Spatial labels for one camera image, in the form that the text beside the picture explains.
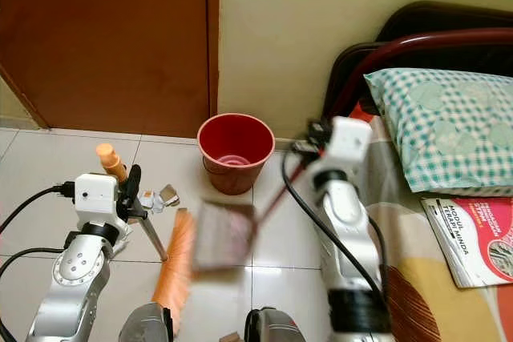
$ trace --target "green checkered pillow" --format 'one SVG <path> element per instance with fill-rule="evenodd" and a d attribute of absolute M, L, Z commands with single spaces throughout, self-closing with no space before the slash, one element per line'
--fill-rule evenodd
<path fill-rule="evenodd" d="M 513 78 L 390 68 L 365 79 L 413 192 L 513 195 Z"/>

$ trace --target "plastic bucket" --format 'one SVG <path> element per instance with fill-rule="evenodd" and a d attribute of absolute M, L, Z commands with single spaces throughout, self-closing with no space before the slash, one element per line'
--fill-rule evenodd
<path fill-rule="evenodd" d="M 212 185 L 228 195 L 249 190 L 274 151 L 274 135 L 261 120 L 221 114 L 198 130 L 198 145 Z"/>

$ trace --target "magazine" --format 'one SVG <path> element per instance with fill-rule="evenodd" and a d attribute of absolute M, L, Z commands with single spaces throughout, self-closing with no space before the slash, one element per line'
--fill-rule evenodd
<path fill-rule="evenodd" d="M 513 199 L 422 199 L 460 288 L 513 282 Z"/>

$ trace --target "brown door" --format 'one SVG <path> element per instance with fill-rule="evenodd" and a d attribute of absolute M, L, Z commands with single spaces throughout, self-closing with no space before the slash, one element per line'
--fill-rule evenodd
<path fill-rule="evenodd" d="M 206 0 L 0 0 L 2 75 L 49 127 L 195 136 L 206 15 Z"/>

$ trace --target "orange broom bristles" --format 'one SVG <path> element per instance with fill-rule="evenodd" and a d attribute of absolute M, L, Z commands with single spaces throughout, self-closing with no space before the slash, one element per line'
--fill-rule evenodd
<path fill-rule="evenodd" d="M 196 220 L 187 209 L 176 211 L 175 226 L 168 246 L 168 260 L 162 264 L 152 300 L 171 310 L 173 332 L 180 327 L 180 311 L 188 298 L 191 256 L 196 238 Z"/>

